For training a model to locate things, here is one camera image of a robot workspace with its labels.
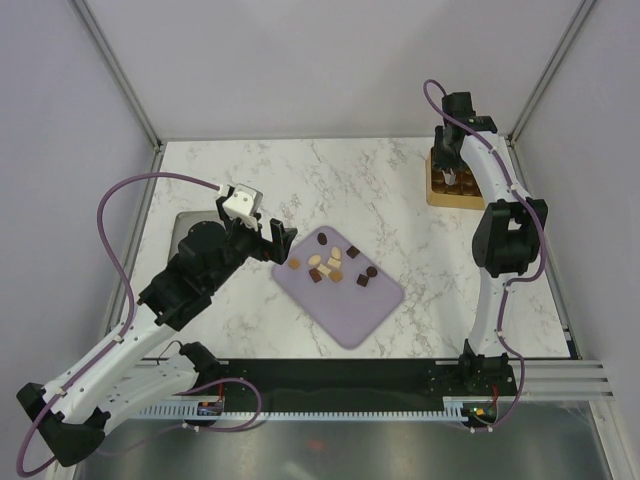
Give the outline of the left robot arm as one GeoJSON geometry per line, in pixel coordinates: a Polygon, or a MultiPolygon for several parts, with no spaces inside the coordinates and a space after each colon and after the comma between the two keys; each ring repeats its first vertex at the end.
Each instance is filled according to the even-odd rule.
{"type": "Polygon", "coordinates": [[[247,259],[283,264],[297,235],[271,220],[271,239],[239,219],[199,222],[179,242],[177,253],[138,296],[128,297],[125,320],[80,361],[45,385],[28,383],[17,399],[32,421],[27,435],[40,435],[64,467],[93,454],[124,420],[174,394],[208,394],[219,380],[218,361],[201,343],[184,344],[177,355],[145,375],[127,378],[151,350],[207,309],[214,294],[247,259]]]}

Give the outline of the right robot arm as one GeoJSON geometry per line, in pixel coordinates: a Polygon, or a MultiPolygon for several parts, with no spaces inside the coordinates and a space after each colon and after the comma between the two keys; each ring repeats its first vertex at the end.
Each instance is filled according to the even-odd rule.
{"type": "Polygon", "coordinates": [[[472,238],[472,256],[480,271],[480,293],[474,324],[459,357],[457,382],[469,394],[513,381],[505,346],[510,297],[520,282],[537,279],[546,263],[545,201],[530,197],[494,145],[497,127],[478,116],[471,94],[442,97],[432,159],[446,177],[468,167],[485,203],[472,238]]]}

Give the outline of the metal tongs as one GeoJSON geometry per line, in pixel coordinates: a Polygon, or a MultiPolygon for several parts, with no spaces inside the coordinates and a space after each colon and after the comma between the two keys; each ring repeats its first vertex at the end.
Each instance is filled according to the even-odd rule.
{"type": "Polygon", "coordinates": [[[444,182],[447,186],[453,186],[456,182],[456,173],[453,170],[443,171],[444,182]]]}

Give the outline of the dark cube chocolate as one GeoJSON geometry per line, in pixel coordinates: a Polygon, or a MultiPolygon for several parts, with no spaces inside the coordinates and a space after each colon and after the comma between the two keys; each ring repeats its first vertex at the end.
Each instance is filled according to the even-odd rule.
{"type": "Polygon", "coordinates": [[[356,283],[362,287],[366,287],[369,283],[369,277],[363,274],[360,274],[356,280],[356,283]]]}

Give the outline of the dark square chocolate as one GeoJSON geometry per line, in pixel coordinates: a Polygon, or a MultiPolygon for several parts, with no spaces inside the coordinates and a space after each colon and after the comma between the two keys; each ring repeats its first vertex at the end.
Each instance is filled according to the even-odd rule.
{"type": "Polygon", "coordinates": [[[359,255],[360,250],[355,246],[351,246],[346,253],[350,258],[356,258],[359,255]]]}

